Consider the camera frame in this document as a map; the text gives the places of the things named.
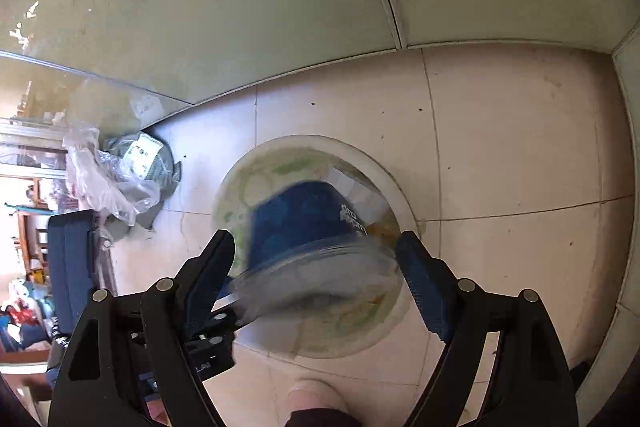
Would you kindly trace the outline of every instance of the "white label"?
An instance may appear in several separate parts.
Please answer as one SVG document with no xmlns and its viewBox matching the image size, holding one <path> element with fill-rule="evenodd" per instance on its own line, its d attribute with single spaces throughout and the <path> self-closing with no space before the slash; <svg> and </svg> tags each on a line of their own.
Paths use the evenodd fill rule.
<svg viewBox="0 0 640 427">
<path fill-rule="evenodd" d="M 157 96 L 146 94 L 136 100 L 131 100 L 131 108 L 143 127 L 156 123 L 164 116 L 164 107 Z"/>
<path fill-rule="evenodd" d="M 129 165 L 138 178 L 144 180 L 149 174 L 151 163 L 154 162 L 154 158 L 161 149 L 162 142 L 151 138 L 148 134 L 141 133 L 140 137 L 124 153 L 122 160 Z"/>
</svg>

